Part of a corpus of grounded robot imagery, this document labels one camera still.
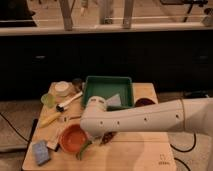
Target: black cabinet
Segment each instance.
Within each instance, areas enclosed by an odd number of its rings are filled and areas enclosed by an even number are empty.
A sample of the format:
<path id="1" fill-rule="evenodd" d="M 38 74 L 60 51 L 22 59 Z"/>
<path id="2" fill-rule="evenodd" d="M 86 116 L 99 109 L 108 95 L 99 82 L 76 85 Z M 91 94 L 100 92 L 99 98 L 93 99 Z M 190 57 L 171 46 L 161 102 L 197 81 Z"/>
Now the black cabinet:
<path id="1" fill-rule="evenodd" d="M 158 91 L 212 89 L 212 30 L 0 37 L 0 98 L 40 98 L 53 81 L 130 76 Z"/>

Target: white cup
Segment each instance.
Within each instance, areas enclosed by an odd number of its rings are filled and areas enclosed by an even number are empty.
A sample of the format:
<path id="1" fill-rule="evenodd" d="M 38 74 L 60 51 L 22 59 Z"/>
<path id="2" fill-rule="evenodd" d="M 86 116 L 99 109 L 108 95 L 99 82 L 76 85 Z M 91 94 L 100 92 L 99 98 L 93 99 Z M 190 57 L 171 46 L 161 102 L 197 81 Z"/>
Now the white cup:
<path id="1" fill-rule="evenodd" d="M 70 93 L 70 84 L 66 81 L 60 81 L 55 85 L 55 91 L 58 96 L 65 97 Z"/>

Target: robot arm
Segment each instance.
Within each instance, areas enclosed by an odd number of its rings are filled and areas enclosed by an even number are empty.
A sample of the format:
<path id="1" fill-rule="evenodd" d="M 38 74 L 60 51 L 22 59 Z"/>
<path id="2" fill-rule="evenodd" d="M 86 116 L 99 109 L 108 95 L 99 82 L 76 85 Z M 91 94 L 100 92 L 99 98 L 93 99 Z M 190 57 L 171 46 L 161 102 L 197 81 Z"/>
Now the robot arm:
<path id="1" fill-rule="evenodd" d="M 113 112 L 107 112 L 106 107 L 101 97 L 88 101 L 80 126 L 93 137 L 112 131 L 186 131 L 213 137 L 213 98 L 174 100 Z M 213 154 L 207 170 L 213 170 Z"/>

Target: orange bowl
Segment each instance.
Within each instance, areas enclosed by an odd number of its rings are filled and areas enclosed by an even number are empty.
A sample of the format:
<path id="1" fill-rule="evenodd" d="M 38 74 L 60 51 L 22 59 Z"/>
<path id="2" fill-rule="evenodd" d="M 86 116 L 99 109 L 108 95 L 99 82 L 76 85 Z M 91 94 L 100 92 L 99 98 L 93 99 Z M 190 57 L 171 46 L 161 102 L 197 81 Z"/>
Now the orange bowl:
<path id="1" fill-rule="evenodd" d="M 61 133 L 59 144 L 63 151 L 67 153 L 77 153 L 86 140 L 87 136 L 80 125 L 74 124 Z"/>

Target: cable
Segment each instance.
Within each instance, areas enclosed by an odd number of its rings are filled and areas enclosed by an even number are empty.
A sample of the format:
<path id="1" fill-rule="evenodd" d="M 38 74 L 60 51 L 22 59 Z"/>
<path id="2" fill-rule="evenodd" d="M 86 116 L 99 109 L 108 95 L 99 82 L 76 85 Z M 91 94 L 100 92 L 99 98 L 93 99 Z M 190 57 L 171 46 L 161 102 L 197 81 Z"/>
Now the cable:
<path id="1" fill-rule="evenodd" d="M 170 144 L 170 146 L 171 146 L 174 150 L 179 151 L 179 152 L 181 152 L 181 153 L 188 153 L 188 152 L 192 151 L 192 150 L 195 148 L 196 144 L 197 144 L 197 136 L 196 136 L 196 134 L 194 133 L 194 143 L 193 143 L 193 146 L 192 146 L 191 148 L 189 148 L 189 149 L 187 149 L 187 150 L 181 150 L 181 149 L 178 149 L 177 147 L 173 146 L 172 144 Z"/>
<path id="2" fill-rule="evenodd" d="M 13 125 L 10 123 L 10 121 L 0 112 L 1 117 L 8 123 L 8 125 L 10 125 L 10 127 L 16 132 L 16 134 L 18 134 L 24 141 L 29 142 L 29 140 L 27 140 L 26 138 L 24 138 L 24 136 L 22 136 L 16 128 L 13 127 Z"/>
<path id="3" fill-rule="evenodd" d="M 178 162 L 180 162 L 181 164 L 183 164 L 188 171 L 191 171 L 191 169 L 189 168 L 189 166 L 184 161 L 182 161 L 182 160 L 180 160 L 180 159 L 178 159 L 176 157 L 174 159 L 177 160 Z"/>

